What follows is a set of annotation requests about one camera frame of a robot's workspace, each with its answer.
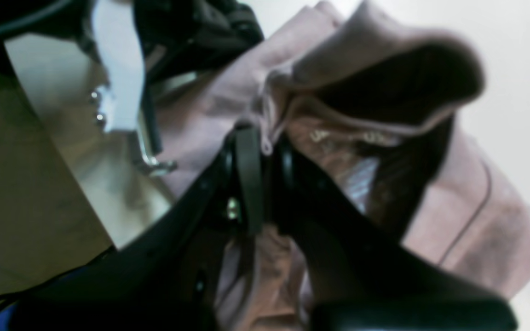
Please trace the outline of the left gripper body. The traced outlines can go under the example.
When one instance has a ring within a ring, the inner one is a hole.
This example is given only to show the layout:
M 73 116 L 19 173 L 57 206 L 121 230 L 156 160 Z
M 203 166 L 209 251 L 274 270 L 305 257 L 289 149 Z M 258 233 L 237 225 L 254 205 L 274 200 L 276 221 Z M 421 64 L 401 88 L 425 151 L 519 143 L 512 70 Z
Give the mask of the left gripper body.
M 149 82 L 219 68 L 264 40 L 252 8 L 237 0 L 137 0 L 134 13 L 141 42 L 166 50 Z

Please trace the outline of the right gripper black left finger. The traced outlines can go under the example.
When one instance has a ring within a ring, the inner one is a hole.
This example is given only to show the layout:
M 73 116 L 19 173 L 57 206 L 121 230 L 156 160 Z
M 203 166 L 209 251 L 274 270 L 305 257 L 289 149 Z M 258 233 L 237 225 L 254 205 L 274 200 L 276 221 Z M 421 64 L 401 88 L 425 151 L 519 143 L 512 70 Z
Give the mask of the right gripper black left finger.
M 11 331 L 218 331 L 224 247 L 264 222 L 259 130 L 237 126 L 175 206 L 123 250 L 20 299 Z

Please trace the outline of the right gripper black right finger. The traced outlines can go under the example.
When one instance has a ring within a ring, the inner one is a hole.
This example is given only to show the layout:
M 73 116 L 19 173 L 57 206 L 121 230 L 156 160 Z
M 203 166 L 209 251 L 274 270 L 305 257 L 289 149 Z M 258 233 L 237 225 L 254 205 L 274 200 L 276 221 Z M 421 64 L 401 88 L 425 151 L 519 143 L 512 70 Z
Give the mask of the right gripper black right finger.
M 288 138 L 272 161 L 273 220 L 305 256 L 311 331 L 515 331 L 500 296 L 444 272 L 362 215 Z

